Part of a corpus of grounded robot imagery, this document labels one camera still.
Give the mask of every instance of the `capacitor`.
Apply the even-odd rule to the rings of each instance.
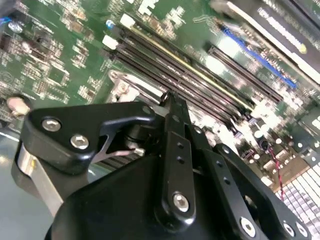
[[[21,34],[23,32],[23,30],[24,30],[23,27],[21,26],[21,24],[19,22],[17,22],[17,21],[9,22],[8,27],[15,34]]]
[[[274,131],[270,131],[269,134],[270,134],[271,138],[275,141],[276,144],[281,144],[282,143],[282,139]]]
[[[256,126],[264,133],[266,134],[269,131],[269,126],[263,121],[261,118],[257,119],[257,122],[255,123]]]
[[[107,20],[107,21],[105,22],[105,25],[106,25],[106,27],[107,27],[108,29],[113,29],[114,26],[115,26],[115,23],[114,23],[112,20]]]
[[[263,151],[265,151],[265,152],[269,151],[270,144],[269,144],[268,140],[264,136],[256,139],[256,143],[259,145],[259,147]]]

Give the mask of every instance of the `black ram slot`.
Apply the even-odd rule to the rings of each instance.
[[[182,64],[180,64],[179,62],[177,62],[174,58],[172,58],[170,55],[168,55],[167,53],[163,52],[161,49],[157,48],[155,45],[153,45],[152,43],[146,41],[145,39],[143,39],[142,37],[140,37],[139,35],[135,34],[134,32],[126,29],[126,28],[118,28],[115,29],[115,32],[118,33],[118,36],[120,36],[121,38],[125,39],[126,42],[128,42],[129,44],[139,44],[144,46],[145,48],[149,49],[150,51],[152,51],[154,54],[158,55],[159,57],[163,58],[166,62],[170,63],[172,66],[174,66],[175,68],[179,69],[180,71],[182,71],[183,73],[191,76],[192,78],[196,79],[197,81],[199,81],[200,84],[208,86],[209,84],[206,83],[206,81],[204,81],[203,79],[201,79],[201,77],[197,76],[195,73],[191,72],[189,69],[187,69],[185,66],[183,66]],[[168,47],[168,49],[173,53],[179,53],[178,57],[180,57],[182,60],[184,60],[187,64],[192,65],[192,62],[194,62],[192,59],[190,59],[189,56],[187,56],[185,53],[182,55],[181,51],[176,48],[175,46],[173,46],[171,43]],[[234,88],[232,85],[228,85],[225,84],[226,82],[219,76],[213,74],[211,75],[211,79],[212,82],[222,86],[222,88],[224,88],[227,92],[230,93],[238,93],[237,94],[237,99],[239,99],[240,101],[242,101],[243,103],[246,103],[247,105],[251,106],[252,108],[254,107],[254,102],[252,102],[250,99],[248,99],[248,97],[244,96],[243,94],[240,93],[240,91],[236,88]],[[210,89],[212,91],[212,89],[215,89],[215,92],[219,91],[218,89],[216,89],[213,85],[210,86]]]
[[[200,103],[200,104],[206,106],[207,109],[209,109],[209,110],[215,111],[215,113],[219,114],[221,117],[223,117],[225,119],[233,118],[232,113],[229,114],[229,113],[225,112],[223,109],[221,109],[221,106],[216,105],[216,104],[212,104],[211,102],[204,100],[202,98],[201,94],[199,94],[198,92],[194,91],[193,89],[191,90],[189,87],[186,87],[185,85],[181,84],[179,81],[177,81],[173,77],[169,76],[165,72],[160,71],[153,64],[148,63],[145,59],[141,58],[140,56],[138,56],[132,52],[129,52],[127,49],[120,50],[120,54],[121,55],[117,54],[117,56],[121,56],[122,58],[123,58],[123,56],[125,56],[125,57],[131,59],[132,61],[134,61],[137,65],[143,67],[144,71],[149,71],[153,74],[155,73],[160,79],[162,79],[162,83],[165,81],[165,83],[169,83],[171,86],[174,86],[176,89],[183,90],[189,96],[191,96],[193,99],[195,99],[195,101],[197,103]]]
[[[223,116],[217,111],[214,111],[214,109],[210,109],[209,107],[202,105],[199,103],[199,100],[194,99],[192,96],[190,96],[188,93],[185,93],[183,89],[174,86],[170,84],[168,81],[163,80],[161,77],[159,77],[157,74],[152,72],[150,69],[148,69],[145,66],[140,65],[139,63],[133,61],[128,56],[122,54],[121,52],[117,52],[115,54],[110,54],[108,51],[104,51],[102,53],[104,56],[107,56],[109,58],[116,58],[117,60],[121,61],[124,65],[128,66],[129,68],[133,69],[134,71],[137,71],[138,73],[144,75],[147,79],[153,80],[155,83],[159,84],[162,88],[173,90],[177,92],[184,100],[187,102],[192,103],[194,106],[199,108],[204,113],[208,114],[209,116],[212,116],[214,119],[218,120],[219,122],[225,124],[226,126],[230,125],[230,121],[227,117]]]
[[[173,79],[176,81],[177,84],[182,85],[184,88],[188,89],[191,91],[194,95],[197,96],[198,99],[200,99],[201,102],[206,100],[209,102],[211,105],[213,105],[216,109],[219,109],[221,112],[227,114],[230,118],[234,117],[235,119],[239,119],[239,111],[235,110],[233,112],[232,110],[226,108],[222,103],[220,103],[219,98],[217,96],[212,95],[212,99],[209,95],[204,94],[204,92],[199,91],[199,89],[196,86],[196,82],[193,84],[190,81],[186,81],[183,78],[179,77],[177,73],[173,73],[170,69],[164,67],[161,64],[158,64],[155,60],[152,58],[148,57],[147,55],[144,55],[140,51],[138,51],[136,48],[123,43],[121,46],[118,46],[118,48],[124,48],[125,51],[127,51],[130,55],[137,56],[143,61],[147,62],[148,64],[154,66],[155,68],[158,69],[158,71],[161,73],[161,75],[168,75],[169,78]]]
[[[221,51],[219,48],[210,44],[208,54],[212,57],[218,59],[223,64],[225,64],[231,70],[234,70],[238,75],[242,77],[243,80],[249,82],[254,88],[258,89],[262,94],[268,97],[270,100],[278,104],[283,100],[283,97],[274,91],[267,84],[259,80],[255,75],[241,66],[239,63],[234,61],[231,57]]]
[[[133,41],[130,40],[129,42],[124,42],[123,45],[126,46],[127,49],[131,51],[137,51],[137,47],[142,47],[140,44],[136,43],[133,46]],[[154,64],[158,66],[161,64],[162,67],[165,68],[166,72],[170,72],[175,76],[178,76],[182,82],[187,82],[191,84],[193,87],[200,89],[204,94],[208,97],[216,99],[218,102],[222,102],[222,104],[228,104],[233,108],[233,111],[237,111],[239,113],[245,113],[246,109],[237,101],[233,100],[227,95],[221,93],[218,89],[214,88],[212,85],[208,84],[207,82],[203,81],[199,77],[194,75],[188,75],[185,73],[184,70],[181,70],[179,67],[172,65],[167,59],[164,59],[162,56],[155,54],[156,57],[153,59]]]
[[[193,63],[192,65],[195,69],[197,69],[198,71],[201,71],[203,75],[207,76],[208,78],[211,78],[213,82],[219,84],[222,88],[230,91],[233,86],[231,85],[231,83],[228,83],[227,81],[224,81],[222,78],[220,78],[218,75],[216,75],[214,72],[210,71],[208,68],[206,68],[203,65],[199,65],[197,63]],[[193,77],[195,79],[199,78],[198,76],[196,76],[195,74],[193,75]],[[218,82],[216,81],[216,79],[221,79],[223,82]],[[243,94],[241,91],[231,91],[231,94],[233,94],[234,96],[236,96],[239,99],[246,99],[246,102],[251,105],[251,106],[255,106],[255,103],[248,98],[248,96],[246,96],[245,94]]]

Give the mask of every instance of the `bolt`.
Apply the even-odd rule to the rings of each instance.
[[[45,119],[42,121],[42,127],[49,132],[56,132],[61,128],[61,124],[55,119]]]
[[[240,224],[242,229],[251,237],[254,238],[256,236],[256,229],[254,225],[245,217],[240,218]]]
[[[173,196],[173,203],[181,212],[185,213],[189,209],[188,200],[180,193]]]
[[[176,115],[173,115],[172,118],[173,118],[173,120],[175,120],[177,123],[180,122],[179,117],[177,117]]]
[[[286,232],[291,236],[294,237],[296,235],[295,231],[293,230],[293,228],[287,224],[287,223],[283,223],[284,229],[286,230]]]
[[[76,134],[70,139],[70,143],[72,146],[74,146],[76,149],[84,150],[89,146],[89,140],[80,134]]]
[[[296,227],[298,228],[299,232],[305,237],[308,237],[308,232],[307,230],[298,222],[295,222]]]
[[[201,134],[201,129],[197,126],[194,127],[194,130],[198,133],[198,134]]]
[[[150,108],[147,107],[147,106],[144,106],[144,107],[142,108],[142,110],[143,110],[146,114],[151,114]]]
[[[226,146],[223,146],[222,149],[226,154],[230,153],[229,149]]]

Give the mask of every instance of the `electronic component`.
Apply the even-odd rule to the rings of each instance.
[[[292,21],[295,16],[289,18],[285,14],[280,15],[273,3],[267,4],[269,1],[265,3],[260,0],[246,2],[230,0],[224,1],[224,4],[222,4],[222,1],[218,1],[218,4],[215,4],[215,2],[215,0],[212,1],[212,7],[218,6],[220,11],[237,19],[245,19],[249,25],[254,27],[255,31],[263,34],[303,72],[320,84],[320,63],[318,61],[320,48],[314,41],[314,39],[319,38],[318,31],[297,30],[295,25],[299,25],[299,22],[297,20]]]
[[[8,52],[10,48],[11,39],[11,36],[9,36],[8,34],[2,34],[0,39],[0,49],[2,49],[5,52]]]

